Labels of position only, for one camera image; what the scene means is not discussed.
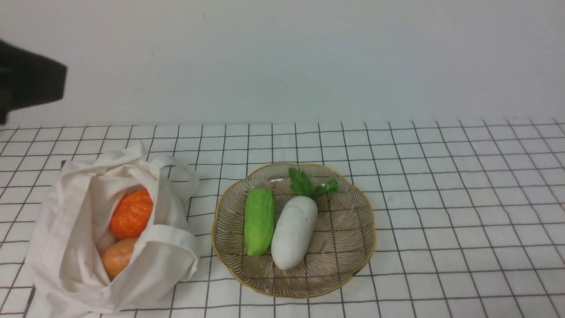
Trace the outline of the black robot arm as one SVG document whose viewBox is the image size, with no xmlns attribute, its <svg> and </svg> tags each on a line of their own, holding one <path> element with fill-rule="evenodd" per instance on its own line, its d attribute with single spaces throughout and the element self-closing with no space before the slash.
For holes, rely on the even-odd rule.
<svg viewBox="0 0 565 318">
<path fill-rule="evenodd" d="M 63 99 L 68 67 L 49 57 L 0 41 L 0 124 L 13 110 Z"/>
</svg>

